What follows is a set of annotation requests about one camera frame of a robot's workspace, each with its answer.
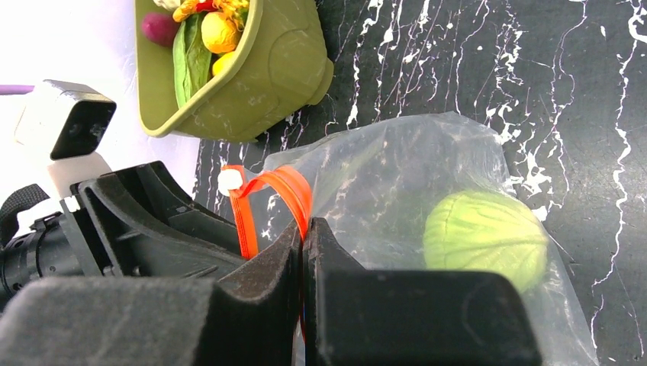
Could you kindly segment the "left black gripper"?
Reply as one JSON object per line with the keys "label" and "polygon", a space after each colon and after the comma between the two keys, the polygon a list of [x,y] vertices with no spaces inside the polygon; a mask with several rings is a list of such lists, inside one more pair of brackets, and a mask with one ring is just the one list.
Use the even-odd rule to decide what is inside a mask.
{"label": "left black gripper", "polygon": [[46,198],[32,184],[2,205],[2,303],[41,278],[222,278],[244,262],[235,226],[196,203],[161,162],[73,184],[19,235],[18,214]]}

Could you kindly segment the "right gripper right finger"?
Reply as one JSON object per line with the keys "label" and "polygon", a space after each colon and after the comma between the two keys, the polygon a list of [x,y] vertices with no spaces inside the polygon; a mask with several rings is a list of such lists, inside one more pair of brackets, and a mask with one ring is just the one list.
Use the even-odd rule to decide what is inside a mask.
{"label": "right gripper right finger", "polygon": [[304,242],[308,365],[540,365],[520,295],[484,271],[364,268],[314,218]]}

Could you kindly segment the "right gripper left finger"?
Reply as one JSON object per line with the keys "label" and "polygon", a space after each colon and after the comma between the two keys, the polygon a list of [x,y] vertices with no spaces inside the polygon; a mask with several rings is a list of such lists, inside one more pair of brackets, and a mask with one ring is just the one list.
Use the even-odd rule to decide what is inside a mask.
{"label": "right gripper left finger", "polygon": [[295,225],[228,276],[51,277],[1,318],[3,365],[289,365]]}

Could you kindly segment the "green cabbage toy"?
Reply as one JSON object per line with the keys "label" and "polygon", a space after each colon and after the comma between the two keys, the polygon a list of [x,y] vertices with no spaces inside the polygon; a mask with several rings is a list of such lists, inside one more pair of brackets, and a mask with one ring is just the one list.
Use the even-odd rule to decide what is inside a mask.
{"label": "green cabbage toy", "polygon": [[432,209],[422,239],[428,269],[494,272],[520,293],[543,277],[549,243],[524,203],[470,190],[450,194]]}

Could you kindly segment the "clear zip bag orange zipper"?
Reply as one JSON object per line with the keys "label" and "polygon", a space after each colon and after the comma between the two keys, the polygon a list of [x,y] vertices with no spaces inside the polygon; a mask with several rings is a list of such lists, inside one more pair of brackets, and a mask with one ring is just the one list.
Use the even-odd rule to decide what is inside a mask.
{"label": "clear zip bag orange zipper", "polygon": [[[450,194],[490,191],[517,199],[499,134],[455,112],[334,133],[269,155],[259,174],[226,165],[217,183],[230,199],[245,257],[267,247],[290,222],[305,231],[307,219],[321,217],[338,243],[370,269],[428,269],[425,223]],[[520,293],[543,362],[596,365],[581,305],[546,234],[545,273]]]}

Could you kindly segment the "magenta round fruit toy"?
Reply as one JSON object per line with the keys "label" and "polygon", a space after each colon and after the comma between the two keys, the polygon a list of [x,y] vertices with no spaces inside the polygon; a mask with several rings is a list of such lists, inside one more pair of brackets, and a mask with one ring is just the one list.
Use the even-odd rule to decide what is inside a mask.
{"label": "magenta round fruit toy", "polygon": [[167,13],[151,12],[146,14],[140,23],[140,29],[149,41],[161,46],[171,47],[180,28],[180,23]]}

